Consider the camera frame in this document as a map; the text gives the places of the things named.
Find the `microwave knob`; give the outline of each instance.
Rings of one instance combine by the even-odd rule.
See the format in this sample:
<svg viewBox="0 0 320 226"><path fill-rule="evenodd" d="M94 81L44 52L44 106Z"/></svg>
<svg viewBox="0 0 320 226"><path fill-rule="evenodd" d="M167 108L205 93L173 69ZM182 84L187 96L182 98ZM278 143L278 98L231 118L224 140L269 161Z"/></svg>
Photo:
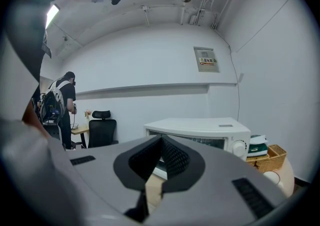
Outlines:
<svg viewBox="0 0 320 226"><path fill-rule="evenodd" d="M243 141L236 141L232 145L232 153L236 156L243 156L246 153L246 145Z"/></svg>

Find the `cable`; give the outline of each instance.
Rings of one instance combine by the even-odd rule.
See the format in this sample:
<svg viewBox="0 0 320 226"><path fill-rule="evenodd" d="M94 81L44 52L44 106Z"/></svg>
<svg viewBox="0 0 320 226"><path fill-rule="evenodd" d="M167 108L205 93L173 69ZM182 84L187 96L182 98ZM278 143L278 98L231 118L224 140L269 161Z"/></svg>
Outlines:
<svg viewBox="0 0 320 226"><path fill-rule="evenodd" d="M74 126L75 126L75 119L76 119L76 114L74 114L74 115L73 115L73 126L72 126L71 130L73 130L73 129L74 129Z"/></svg>
<svg viewBox="0 0 320 226"><path fill-rule="evenodd" d="M226 44L228 44L229 51L230 51L231 63L232 63L232 65L233 65L233 69L234 69L234 73L235 73L235 77L236 77L236 86L237 86L237 88L238 88L238 116L237 116L236 120L239 121L239 112L240 112L240 90L239 90L238 75L237 75L237 71L236 71L234 62L233 62L233 60L232 60L231 47L230 47L229 43L227 43L227 41L222 38L221 35L219 35L219 36L220 36L220 38L221 38L222 40L224 40L224 42L225 42Z"/></svg>

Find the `wooden desk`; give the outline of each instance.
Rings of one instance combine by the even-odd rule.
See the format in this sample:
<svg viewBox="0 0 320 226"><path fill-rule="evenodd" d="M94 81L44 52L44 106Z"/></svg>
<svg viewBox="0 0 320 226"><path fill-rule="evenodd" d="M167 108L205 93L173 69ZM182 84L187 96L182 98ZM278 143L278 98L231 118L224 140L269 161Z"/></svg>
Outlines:
<svg viewBox="0 0 320 226"><path fill-rule="evenodd" d="M72 133L73 135L78 135L78 134L80 134L82 145L83 145L83 147L87 148L86 140L85 140L85 135L84 135L85 132L89 132L89 127L87 127L87 126L82 126L82 127L78 127L78 128L75 129L75 130L71 130L71 133Z"/></svg>

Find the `microwave oven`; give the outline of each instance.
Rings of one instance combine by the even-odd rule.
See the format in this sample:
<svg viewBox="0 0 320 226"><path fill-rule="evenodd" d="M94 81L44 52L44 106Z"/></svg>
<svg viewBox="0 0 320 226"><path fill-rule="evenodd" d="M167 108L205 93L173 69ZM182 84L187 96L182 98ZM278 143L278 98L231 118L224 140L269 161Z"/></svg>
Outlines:
<svg viewBox="0 0 320 226"><path fill-rule="evenodd" d="M190 139L208 146L223 149L242 160L247 159L250 130L228 118L168 118L144 125L145 135L167 134ZM154 174L167 178L162 158Z"/></svg>

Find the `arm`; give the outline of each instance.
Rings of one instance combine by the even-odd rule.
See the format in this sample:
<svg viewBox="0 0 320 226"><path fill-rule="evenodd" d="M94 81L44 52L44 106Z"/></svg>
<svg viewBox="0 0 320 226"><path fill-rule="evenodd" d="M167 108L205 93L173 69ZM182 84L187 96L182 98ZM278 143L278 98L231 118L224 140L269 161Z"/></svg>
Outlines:
<svg viewBox="0 0 320 226"><path fill-rule="evenodd" d="M72 114L76 114L77 110L74 108L74 100L73 99L67 99L66 102L66 108L68 109L69 112L71 112Z"/></svg>

